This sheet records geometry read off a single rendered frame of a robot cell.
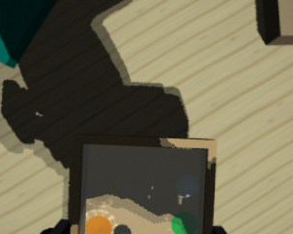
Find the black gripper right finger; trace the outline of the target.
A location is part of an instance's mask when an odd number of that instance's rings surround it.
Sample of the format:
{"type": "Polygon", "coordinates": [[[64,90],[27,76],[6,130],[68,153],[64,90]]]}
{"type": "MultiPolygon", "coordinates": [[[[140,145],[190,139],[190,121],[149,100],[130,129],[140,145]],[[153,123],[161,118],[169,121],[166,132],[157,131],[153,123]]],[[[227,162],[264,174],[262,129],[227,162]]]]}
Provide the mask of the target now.
{"type": "Polygon", "coordinates": [[[228,234],[223,226],[213,226],[212,234],[228,234]]]}

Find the teal flat rectangular block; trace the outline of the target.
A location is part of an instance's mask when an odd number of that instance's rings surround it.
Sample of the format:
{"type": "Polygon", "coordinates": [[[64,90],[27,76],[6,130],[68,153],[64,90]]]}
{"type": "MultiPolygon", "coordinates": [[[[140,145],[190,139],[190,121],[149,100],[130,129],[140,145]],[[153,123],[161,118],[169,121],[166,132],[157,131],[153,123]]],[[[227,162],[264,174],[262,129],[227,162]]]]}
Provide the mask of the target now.
{"type": "Polygon", "coordinates": [[[0,0],[0,62],[15,69],[58,0],[0,0]]]}

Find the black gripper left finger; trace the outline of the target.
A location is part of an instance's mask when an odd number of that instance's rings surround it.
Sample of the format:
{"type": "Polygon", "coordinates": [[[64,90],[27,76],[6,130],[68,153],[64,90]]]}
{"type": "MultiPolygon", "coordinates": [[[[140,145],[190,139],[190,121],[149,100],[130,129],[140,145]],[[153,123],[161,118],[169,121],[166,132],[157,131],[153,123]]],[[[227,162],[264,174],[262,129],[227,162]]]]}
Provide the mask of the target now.
{"type": "Polygon", "coordinates": [[[43,230],[40,234],[70,234],[70,219],[61,219],[54,228],[43,230]]]}

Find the tan cube-shaped block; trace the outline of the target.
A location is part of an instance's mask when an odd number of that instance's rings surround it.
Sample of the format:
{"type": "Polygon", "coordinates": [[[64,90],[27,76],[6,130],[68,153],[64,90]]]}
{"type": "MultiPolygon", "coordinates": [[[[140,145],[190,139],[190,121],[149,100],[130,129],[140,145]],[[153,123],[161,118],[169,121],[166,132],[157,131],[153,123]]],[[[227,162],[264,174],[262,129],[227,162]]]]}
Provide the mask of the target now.
{"type": "Polygon", "coordinates": [[[266,46],[293,45],[293,0],[263,0],[266,46]]]}

